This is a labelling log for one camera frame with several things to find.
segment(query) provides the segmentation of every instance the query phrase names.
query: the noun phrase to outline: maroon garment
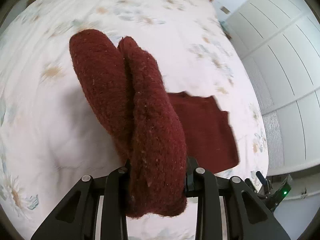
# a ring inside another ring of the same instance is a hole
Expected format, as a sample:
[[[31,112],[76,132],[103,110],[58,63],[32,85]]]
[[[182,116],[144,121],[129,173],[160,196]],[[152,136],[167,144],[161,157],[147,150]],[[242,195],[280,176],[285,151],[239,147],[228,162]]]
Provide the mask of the maroon garment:
[[[69,47],[90,106],[122,159],[130,159],[127,215],[181,214],[185,137],[154,58],[130,37],[120,41],[120,54],[97,30],[74,35]]]
[[[191,97],[185,92],[168,95],[183,126],[187,155],[212,173],[236,166],[239,159],[228,112],[221,111],[213,97]]]

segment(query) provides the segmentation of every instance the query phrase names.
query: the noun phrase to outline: folded red cloth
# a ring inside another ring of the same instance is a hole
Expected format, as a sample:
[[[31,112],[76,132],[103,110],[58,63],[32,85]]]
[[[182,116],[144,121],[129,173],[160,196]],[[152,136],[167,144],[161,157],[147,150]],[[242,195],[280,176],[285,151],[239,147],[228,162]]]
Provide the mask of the folded red cloth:
[[[228,112],[221,111],[213,97],[192,97],[182,92],[169,94],[169,98],[183,126],[188,156],[212,173],[239,163]]]
[[[185,137],[154,58],[130,37],[117,50],[97,30],[74,35],[69,47],[90,106],[121,157],[130,160],[127,215],[182,213]]]

